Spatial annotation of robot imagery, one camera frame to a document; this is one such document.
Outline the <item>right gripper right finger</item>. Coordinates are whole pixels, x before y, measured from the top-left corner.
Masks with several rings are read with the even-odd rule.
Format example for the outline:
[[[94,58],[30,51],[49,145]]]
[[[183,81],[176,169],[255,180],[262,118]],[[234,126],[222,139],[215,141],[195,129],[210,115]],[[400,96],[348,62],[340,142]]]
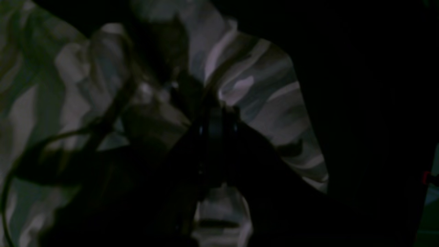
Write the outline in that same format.
[[[422,182],[414,168],[394,170],[403,145],[356,127],[316,123],[329,161],[328,194],[306,183],[279,149],[224,108],[232,184],[246,199],[251,247],[412,247],[422,217]]]

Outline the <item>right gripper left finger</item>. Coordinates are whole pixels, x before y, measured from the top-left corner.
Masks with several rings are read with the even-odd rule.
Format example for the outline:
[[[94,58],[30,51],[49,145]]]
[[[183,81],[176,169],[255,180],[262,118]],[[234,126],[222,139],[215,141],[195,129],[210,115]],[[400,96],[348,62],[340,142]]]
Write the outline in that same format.
[[[41,247],[152,247],[173,242],[197,246],[189,219],[195,210],[201,151],[198,128],[219,104],[208,101],[164,158],[132,144],[98,151],[128,100],[116,99],[105,114],[77,131],[38,142],[14,164],[14,177],[41,186],[81,186],[54,224],[39,236]]]

